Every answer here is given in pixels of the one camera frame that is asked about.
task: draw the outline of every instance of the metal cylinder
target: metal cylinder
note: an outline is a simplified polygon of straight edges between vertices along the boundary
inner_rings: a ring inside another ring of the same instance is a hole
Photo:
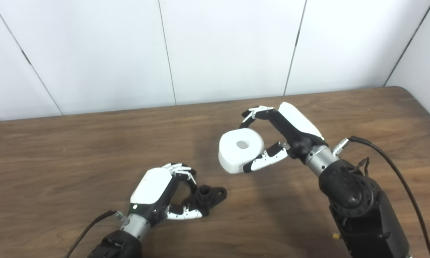
[[[307,155],[305,162],[316,176],[320,176],[325,168],[337,160],[339,157],[334,155],[330,148],[322,145],[314,147]]]
[[[145,235],[148,233],[151,225],[144,217],[137,214],[130,214],[128,216],[129,223],[123,225],[121,230],[133,235],[142,241],[145,238]]]

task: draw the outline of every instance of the wooden table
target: wooden table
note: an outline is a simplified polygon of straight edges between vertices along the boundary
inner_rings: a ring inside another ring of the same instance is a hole
[[[218,141],[241,112],[288,101],[330,146],[357,135],[383,148],[417,198],[430,232],[430,115],[397,87],[0,122],[0,257],[61,258],[82,230],[108,209],[127,211],[143,174],[169,162],[197,170],[198,184],[223,186],[228,198],[197,220],[167,220],[144,240],[145,257],[349,257],[316,176],[286,159],[230,175]],[[266,121],[251,128],[271,145],[282,136]],[[352,163],[370,156],[370,176],[387,192],[417,258],[428,257],[405,190],[371,149],[351,144]],[[182,187],[177,199],[189,193]],[[118,228],[107,219],[72,257],[84,258]]]

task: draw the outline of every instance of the cable connector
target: cable connector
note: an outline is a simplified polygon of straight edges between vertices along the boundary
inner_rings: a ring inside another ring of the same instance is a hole
[[[117,211],[115,213],[115,217],[116,219],[118,219],[119,222],[121,222],[121,224],[123,224],[124,226],[128,225],[130,220],[120,211]]]
[[[340,143],[338,143],[338,145],[336,145],[333,150],[331,151],[331,153],[333,153],[333,155],[337,156],[339,155],[344,148],[346,148],[346,146],[349,144],[349,139],[345,138],[343,139]]]

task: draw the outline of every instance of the white wall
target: white wall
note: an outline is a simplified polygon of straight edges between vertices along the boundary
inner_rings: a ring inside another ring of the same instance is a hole
[[[174,105],[156,0],[0,0],[63,114]]]
[[[60,114],[0,18],[0,120]]]
[[[163,0],[177,104],[283,95],[304,0]]]
[[[0,120],[379,87],[429,4],[0,0]]]
[[[287,95],[380,87],[430,0],[308,0]]]
[[[423,21],[387,86],[401,86],[430,113],[430,12]]]

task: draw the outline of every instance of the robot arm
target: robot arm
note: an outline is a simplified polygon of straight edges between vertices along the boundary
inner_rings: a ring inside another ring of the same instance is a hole
[[[196,172],[181,163],[169,163],[148,170],[130,197],[128,217],[117,212],[122,227],[108,234],[89,258],[141,258],[142,241],[150,228],[165,219],[197,219],[226,198],[222,187],[197,186]],[[191,195],[182,204],[170,204],[179,183],[185,182]]]
[[[240,128],[248,127],[255,119],[269,120],[287,140],[244,165],[245,172],[274,164],[287,155],[301,160],[318,177],[319,188],[330,201],[331,215],[353,258],[408,256],[409,243],[385,192],[358,167],[339,158],[348,139],[331,150],[320,131],[285,102],[279,110],[258,106],[243,116]]]

